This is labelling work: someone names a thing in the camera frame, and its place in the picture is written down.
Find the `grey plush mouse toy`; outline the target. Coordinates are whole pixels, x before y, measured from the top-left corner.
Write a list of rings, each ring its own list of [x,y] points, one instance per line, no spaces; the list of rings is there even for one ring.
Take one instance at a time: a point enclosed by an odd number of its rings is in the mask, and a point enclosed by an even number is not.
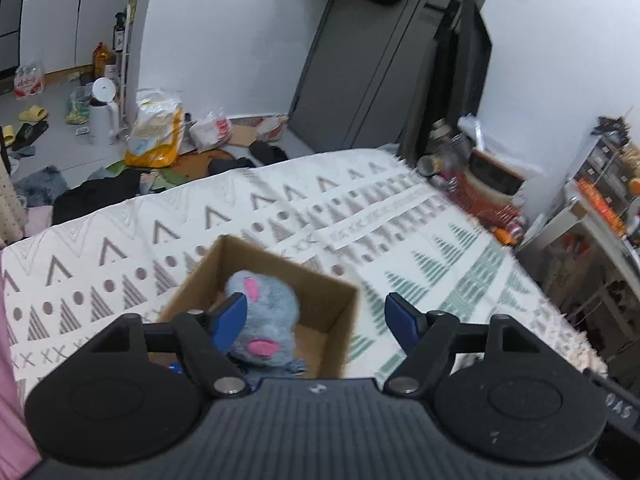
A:
[[[242,292],[247,319],[229,356],[248,384],[255,388],[265,378],[296,378],[307,364],[296,356],[295,327],[299,303],[294,290],[273,276],[241,270],[224,289],[228,296]]]

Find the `blue patterned plastic bag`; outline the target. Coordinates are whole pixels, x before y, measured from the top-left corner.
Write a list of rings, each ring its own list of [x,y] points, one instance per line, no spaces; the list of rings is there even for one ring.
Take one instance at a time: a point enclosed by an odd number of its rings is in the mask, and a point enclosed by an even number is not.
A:
[[[180,374],[180,375],[182,375],[182,374],[183,374],[182,367],[181,367],[181,365],[180,365],[179,363],[177,363],[177,362],[175,362],[175,363],[170,363],[170,364],[168,365],[168,368],[169,368],[172,372],[174,372],[174,373],[177,373],[177,374]]]

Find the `brown cardboard box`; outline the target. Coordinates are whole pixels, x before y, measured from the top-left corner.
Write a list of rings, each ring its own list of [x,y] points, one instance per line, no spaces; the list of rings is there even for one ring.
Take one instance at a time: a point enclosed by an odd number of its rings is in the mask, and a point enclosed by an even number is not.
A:
[[[226,353],[251,385],[343,375],[358,289],[231,235],[216,239],[158,319],[212,312],[236,292],[246,299],[247,317]]]

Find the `patterned cream blanket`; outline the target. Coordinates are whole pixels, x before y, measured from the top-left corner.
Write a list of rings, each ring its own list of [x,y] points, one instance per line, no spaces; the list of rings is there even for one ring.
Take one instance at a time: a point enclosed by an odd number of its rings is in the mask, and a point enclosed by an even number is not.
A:
[[[51,226],[1,254],[1,404],[125,311],[154,321],[217,237],[233,235],[361,287],[346,372],[385,378],[401,352],[383,326],[399,292],[422,311],[513,316],[574,367],[605,371],[587,337],[469,214],[380,150],[233,170]]]

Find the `red plastic basket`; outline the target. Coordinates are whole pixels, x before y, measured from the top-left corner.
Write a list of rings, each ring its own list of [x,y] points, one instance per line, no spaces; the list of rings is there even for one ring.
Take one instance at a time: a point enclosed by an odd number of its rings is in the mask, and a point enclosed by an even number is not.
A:
[[[514,195],[491,188],[469,170],[459,172],[448,181],[449,199],[488,230],[524,229],[527,220],[515,203]]]

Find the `brown rimmed bowl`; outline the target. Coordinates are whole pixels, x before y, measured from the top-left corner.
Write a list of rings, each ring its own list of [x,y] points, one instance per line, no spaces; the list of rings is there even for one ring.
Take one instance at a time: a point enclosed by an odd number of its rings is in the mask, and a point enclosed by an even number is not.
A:
[[[525,178],[517,171],[479,150],[471,152],[468,169],[477,180],[504,195],[515,195],[525,182]]]

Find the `white red plastic bag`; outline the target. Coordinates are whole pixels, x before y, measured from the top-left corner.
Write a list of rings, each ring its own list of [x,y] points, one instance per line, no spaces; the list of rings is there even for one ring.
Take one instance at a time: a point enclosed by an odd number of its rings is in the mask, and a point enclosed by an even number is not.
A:
[[[189,136],[199,153],[213,150],[230,140],[232,123],[224,113],[209,113],[191,125]]]

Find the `yellow white food bag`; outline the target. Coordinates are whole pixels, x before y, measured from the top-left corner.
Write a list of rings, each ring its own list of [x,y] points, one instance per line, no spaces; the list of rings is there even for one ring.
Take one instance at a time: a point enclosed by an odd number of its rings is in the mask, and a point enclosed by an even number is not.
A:
[[[126,142],[128,167],[162,169],[173,165],[184,133],[184,108],[177,91],[139,89],[136,119]]]

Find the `white desk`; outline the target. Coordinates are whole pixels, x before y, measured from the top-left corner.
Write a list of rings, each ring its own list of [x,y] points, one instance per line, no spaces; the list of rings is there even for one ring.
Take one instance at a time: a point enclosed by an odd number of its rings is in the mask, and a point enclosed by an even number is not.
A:
[[[639,343],[639,256],[570,180],[560,206],[525,234],[516,256],[576,328],[600,334],[611,361]]]

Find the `dark grey door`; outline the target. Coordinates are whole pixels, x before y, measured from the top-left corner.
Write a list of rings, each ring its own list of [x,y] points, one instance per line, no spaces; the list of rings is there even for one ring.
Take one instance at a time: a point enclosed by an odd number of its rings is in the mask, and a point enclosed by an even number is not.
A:
[[[398,142],[449,1],[329,0],[290,110],[296,136],[316,152]]]

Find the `black monitor screen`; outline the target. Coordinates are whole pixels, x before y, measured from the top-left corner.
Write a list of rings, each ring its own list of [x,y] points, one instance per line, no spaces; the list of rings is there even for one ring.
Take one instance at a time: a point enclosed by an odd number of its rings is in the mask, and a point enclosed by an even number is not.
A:
[[[475,0],[450,0],[421,67],[400,144],[410,165],[427,153],[432,129],[440,120],[454,133],[460,118],[480,109],[492,41]]]

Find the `white kettle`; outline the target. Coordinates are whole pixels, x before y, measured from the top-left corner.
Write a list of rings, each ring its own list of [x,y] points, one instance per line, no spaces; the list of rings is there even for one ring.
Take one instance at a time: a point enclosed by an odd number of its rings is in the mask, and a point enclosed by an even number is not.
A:
[[[93,81],[89,103],[89,134],[96,145],[115,142],[120,133],[119,105],[116,88],[111,79],[101,77]]]

